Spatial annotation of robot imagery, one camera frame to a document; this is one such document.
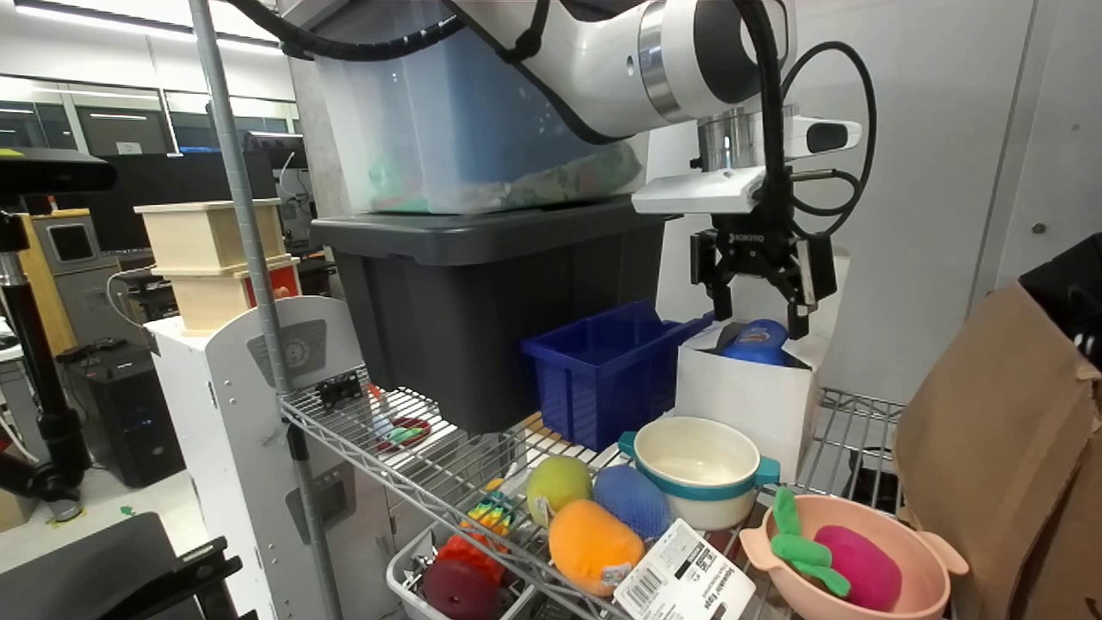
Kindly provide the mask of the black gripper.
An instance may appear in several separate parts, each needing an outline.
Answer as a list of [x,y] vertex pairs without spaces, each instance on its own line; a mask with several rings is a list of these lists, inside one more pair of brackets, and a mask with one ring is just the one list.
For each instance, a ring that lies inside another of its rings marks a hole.
[[815,303],[837,294],[832,244],[828,237],[702,230],[688,241],[691,279],[714,300],[714,317],[729,321],[729,279],[758,276],[787,300],[787,339],[809,336]]

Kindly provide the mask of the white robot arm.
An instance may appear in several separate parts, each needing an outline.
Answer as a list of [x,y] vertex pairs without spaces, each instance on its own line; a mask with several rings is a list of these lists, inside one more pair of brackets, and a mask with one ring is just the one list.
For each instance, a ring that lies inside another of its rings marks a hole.
[[630,202],[636,215],[714,217],[714,229],[691,237],[691,279],[710,294],[714,317],[735,314],[729,279],[755,276],[781,294],[785,329],[801,339],[812,312],[837,294],[829,237],[849,221],[872,169],[797,175],[785,151],[785,96],[815,55],[844,55],[863,91],[863,159],[873,159],[878,145],[878,101],[855,46],[815,41],[801,55],[793,52],[787,28],[771,21],[771,3],[785,0],[444,0],[449,18],[393,41],[332,41],[261,0],[232,3],[293,55],[341,61],[388,61],[473,28],[590,143],[678,120],[710,132],[755,101],[755,163],[720,167],[702,155],[694,175],[643,183]]

